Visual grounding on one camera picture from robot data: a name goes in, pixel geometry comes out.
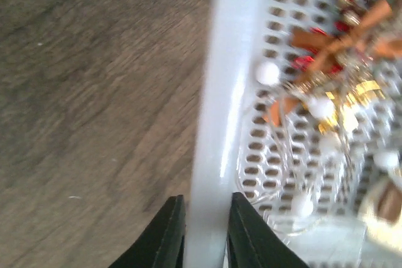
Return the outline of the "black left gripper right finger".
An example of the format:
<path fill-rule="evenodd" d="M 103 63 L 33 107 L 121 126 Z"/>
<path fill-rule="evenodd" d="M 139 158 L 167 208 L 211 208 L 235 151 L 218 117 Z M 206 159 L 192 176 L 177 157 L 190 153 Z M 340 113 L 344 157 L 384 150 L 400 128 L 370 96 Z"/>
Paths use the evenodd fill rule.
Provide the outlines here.
<path fill-rule="evenodd" d="M 227 250 L 229 267 L 308 268 L 239 192 L 232 194 Z"/>

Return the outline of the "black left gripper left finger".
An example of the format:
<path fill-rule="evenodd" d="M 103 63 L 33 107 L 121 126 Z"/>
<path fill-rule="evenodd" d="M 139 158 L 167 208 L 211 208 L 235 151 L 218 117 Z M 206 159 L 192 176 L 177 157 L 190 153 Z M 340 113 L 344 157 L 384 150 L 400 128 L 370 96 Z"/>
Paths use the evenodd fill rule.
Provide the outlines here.
<path fill-rule="evenodd" d="M 138 239 L 110 268 L 176 268 L 183 266 L 185 202 L 169 197 Z"/>

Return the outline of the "white perforated plastic basket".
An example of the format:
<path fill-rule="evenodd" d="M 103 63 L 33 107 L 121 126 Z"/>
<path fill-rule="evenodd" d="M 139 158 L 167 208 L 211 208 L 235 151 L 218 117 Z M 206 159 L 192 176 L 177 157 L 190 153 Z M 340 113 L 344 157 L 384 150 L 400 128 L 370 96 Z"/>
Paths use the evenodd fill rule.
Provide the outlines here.
<path fill-rule="evenodd" d="M 339 78 L 381 62 L 355 46 L 335 55 L 328 73 L 295 80 L 316 50 L 291 46 L 293 31 L 340 36 L 378 0 L 214 0 L 193 165 L 185 267 L 229 267 L 227 231 L 236 184 L 242 124 L 258 90 L 291 83 L 303 92 L 323 74 Z M 394 6 L 401 0 L 387 0 Z M 401 38 L 401 21 L 382 22 L 368 38 Z M 308 267 L 400 267 L 401 243 L 378 241 L 358 223 L 326 224 L 297 236 L 276 236 Z"/>

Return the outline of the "white ball string lights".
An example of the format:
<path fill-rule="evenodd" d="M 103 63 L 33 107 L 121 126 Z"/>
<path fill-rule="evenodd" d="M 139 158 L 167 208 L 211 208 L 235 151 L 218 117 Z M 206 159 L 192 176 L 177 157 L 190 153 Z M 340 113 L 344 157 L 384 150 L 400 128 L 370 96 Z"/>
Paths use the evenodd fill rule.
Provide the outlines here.
<path fill-rule="evenodd" d="M 375 80 L 386 98 L 356 112 L 359 127 L 321 134 L 319 119 L 335 109 L 325 93 L 345 97 Z M 242 124 L 236 184 L 279 235 L 297 236 L 334 223 L 358 223 L 367 192 L 401 170 L 401 62 L 358 65 L 339 78 L 318 74 L 311 90 L 291 83 L 256 92 Z"/>

